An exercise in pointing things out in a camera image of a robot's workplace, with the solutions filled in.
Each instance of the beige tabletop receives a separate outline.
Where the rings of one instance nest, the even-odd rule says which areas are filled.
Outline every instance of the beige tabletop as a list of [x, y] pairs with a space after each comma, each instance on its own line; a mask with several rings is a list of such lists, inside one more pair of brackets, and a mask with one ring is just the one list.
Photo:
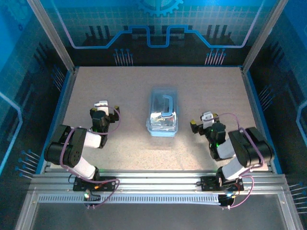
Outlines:
[[[178, 90], [179, 129], [174, 138], [151, 137], [146, 128], [149, 95], [157, 85]], [[122, 116], [103, 149], [83, 148], [84, 158], [100, 169], [216, 170], [229, 160], [211, 158], [208, 141], [192, 133], [190, 120], [200, 124], [205, 111], [230, 112], [242, 127], [255, 126], [238, 67], [80, 67], [64, 124], [90, 128], [89, 111], [100, 100], [120, 106]], [[227, 131], [236, 129], [231, 116], [221, 122]]]

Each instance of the blue handle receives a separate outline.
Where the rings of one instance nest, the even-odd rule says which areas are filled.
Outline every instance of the blue handle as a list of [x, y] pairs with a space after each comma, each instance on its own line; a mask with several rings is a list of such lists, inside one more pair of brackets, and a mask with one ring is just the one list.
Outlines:
[[167, 113], [162, 112], [161, 116], [171, 116], [173, 113], [173, 98], [169, 95], [163, 95], [163, 97], [169, 100], [169, 109]]

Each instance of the clear plastic container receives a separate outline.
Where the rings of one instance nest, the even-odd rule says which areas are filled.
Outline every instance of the clear plastic container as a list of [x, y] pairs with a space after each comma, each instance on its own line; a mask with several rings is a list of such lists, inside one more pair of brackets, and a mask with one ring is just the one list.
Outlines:
[[175, 136], [178, 131], [178, 103], [175, 88], [153, 88], [146, 126], [154, 137]]

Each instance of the wire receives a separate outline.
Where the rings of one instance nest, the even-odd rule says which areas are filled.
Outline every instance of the wire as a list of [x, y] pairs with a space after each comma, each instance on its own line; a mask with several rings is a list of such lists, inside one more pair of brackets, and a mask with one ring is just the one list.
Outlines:
[[72, 174], [68, 177], [68, 183], [73, 184], [72, 182], [70, 182], [70, 178], [71, 178]]
[[238, 117], [233, 114], [233, 113], [223, 113], [221, 115], [218, 115], [214, 118], [211, 118], [211, 119], [208, 119], [208, 120], [204, 120], [204, 121], [212, 121], [212, 120], [215, 120], [217, 118], [220, 118], [221, 116], [224, 116], [224, 115], [231, 115], [233, 116], [235, 119], [236, 119], [236, 123], [238, 125], [238, 130], [242, 130], [244, 135], [247, 137], [247, 139], [249, 140], [250, 144], [252, 145], [252, 147], [254, 148], [254, 150], [256, 151], [257, 155], [259, 156], [260, 158], [260, 163], [259, 165], [255, 165], [255, 166], [251, 166], [249, 167], [248, 169], [246, 169], [244, 172], [242, 172], [239, 176], [242, 176], [248, 172], [250, 172], [251, 169], [256, 169], [256, 168], [261, 168], [264, 164], [264, 158], [263, 158], [263, 155], [261, 154], [261, 152], [259, 151], [259, 149], [257, 148], [257, 146], [255, 145], [254, 141], [252, 140], [252, 138], [250, 137], [250, 135], [247, 133], [247, 131], [243, 128], [243, 127], [240, 127], [240, 123], [239, 123], [239, 119]]
[[[121, 122], [121, 117], [120, 117], [119, 111], [118, 111], [117, 109], [115, 109], [115, 108], [113, 108], [113, 107], [111, 107], [111, 106], [108, 106], [108, 105], [104, 105], [104, 107], [111, 108], [111, 109], [113, 109], [113, 110], [118, 114], [119, 123], [118, 123], [118, 126], [117, 126], [113, 131], [107, 132], [107, 133], [96, 133], [96, 134], [99, 134], [99, 135], [107, 135], [107, 134], [113, 133], [113, 132], [119, 127], [119, 124], [120, 124], [120, 122]], [[68, 171], [68, 172], [70, 172], [71, 174], [73, 174], [73, 175], [75, 175], [75, 176], [81, 178], [81, 179], [84, 180], [84, 181], [90, 182], [90, 183], [94, 183], [94, 184], [106, 184], [106, 183], [109, 183], [109, 182], [115, 182], [115, 183], [117, 182], [117, 186], [115, 187], [114, 191], [113, 191], [103, 202], [101, 202], [100, 204], [98, 204], [98, 205], [96, 205], [96, 206], [95, 206], [95, 205], [92, 206], [92, 208], [99, 207], [99, 206], [103, 205], [103, 204], [104, 204], [104, 203], [105, 203], [105, 202], [116, 192], [116, 190], [118, 189], [120, 180], [119, 180], [119, 179], [111, 179], [111, 180], [105, 180], [105, 181], [93, 181], [93, 180], [89, 180], [89, 179], [86, 179], [86, 178], [82, 177], [81, 175], [77, 174], [76, 172], [74, 172], [73, 170], [71, 170], [70, 167], [68, 167], [68, 166], [66, 166], [66, 165], [63, 164], [64, 152], [65, 152], [65, 150], [66, 150], [66, 147], [67, 147], [67, 145], [68, 145], [68, 142], [69, 142], [69, 140], [70, 140], [72, 134], [74, 133], [74, 131], [75, 131], [76, 129], [77, 129], [77, 127], [73, 128], [73, 129], [69, 132], [69, 134], [68, 134], [68, 136], [67, 136], [67, 138], [66, 138], [66, 140], [65, 140], [65, 142], [64, 142], [64, 145], [63, 145], [63, 148], [62, 148], [60, 157], [59, 157], [59, 164], [60, 164], [61, 167], [62, 167], [63, 169], [65, 169], [66, 171]]]
[[212, 120], [215, 120], [221, 116], [224, 116], [224, 115], [231, 115], [231, 116], [234, 116], [235, 119], [236, 119], [236, 123], [238, 125], [238, 130], [239, 131], [243, 131], [244, 135], [247, 137], [247, 139], [249, 140], [250, 144], [252, 145], [252, 147], [254, 148], [254, 150], [256, 151], [257, 155], [259, 156], [260, 158], [260, 163], [259, 165], [254, 165], [254, 166], [251, 166], [249, 167], [248, 169], [246, 169], [244, 172], [242, 172], [239, 177], [242, 177], [242, 178], [250, 178], [252, 180], [252, 185], [251, 185], [251, 188], [250, 188], [250, 191], [249, 193], [247, 194], [247, 196], [245, 197], [245, 199], [243, 201], [241, 201], [239, 204], [237, 205], [234, 205], [235, 201], [233, 202], [233, 204], [231, 206], [229, 206], [229, 208], [234, 208], [234, 207], [238, 207], [240, 206], [241, 204], [243, 204], [250, 196], [251, 192], [253, 191], [253, 188], [254, 188], [254, 178], [251, 176], [251, 175], [245, 175], [243, 176], [244, 174], [250, 172], [250, 170], [252, 169], [256, 169], [256, 168], [261, 168], [263, 165], [264, 165], [264, 157], [263, 155], [261, 154], [261, 152], [259, 151], [258, 147], [255, 145], [254, 141], [252, 140], [252, 138], [250, 137], [250, 135], [247, 133], [247, 131], [243, 128], [243, 127], [240, 127], [240, 123], [239, 123], [239, 119], [238, 117], [235, 115], [235, 114], [232, 114], [232, 113], [223, 113], [221, 115], [218, 115], [212, 119], [208, 119], [208, 120], [204, 120], [204, 121], [212, 121]]
[[254, 181], [254, 178], [251, 176], [251, 175], [245, 175], [245, 176], [242, 176], [242, 178], [250, 178], [252, 183], [251, 183], [251, 188], [250, 188], [250, 191], [249, 193], [247, 194], [247, 196], [245, 197], [244, 200], [242, 200], [239, 204], [237, 205], [234, 205], [235, 201], [233, 202], [232, 206], [230, 206], [229, 208], [234, 208], [234, 207], [238, 207], [240, 206], [241, 204], [243, 204], [250, 196], [251, 192], [253, 191], [253, 188], [254, 188], [254, 184], [255, 184], [255, 181]]

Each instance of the gear graphic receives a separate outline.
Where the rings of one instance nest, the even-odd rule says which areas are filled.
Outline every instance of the gear graphic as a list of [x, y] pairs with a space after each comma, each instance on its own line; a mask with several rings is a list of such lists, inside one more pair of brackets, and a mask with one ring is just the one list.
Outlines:
[[149, 13], [150, 16], [156, 15], [157, 17], [173, 13], [173, 10], [178, 10], [178, 5], [182, 3], [183, 0], [137, 0], [139, 10]]

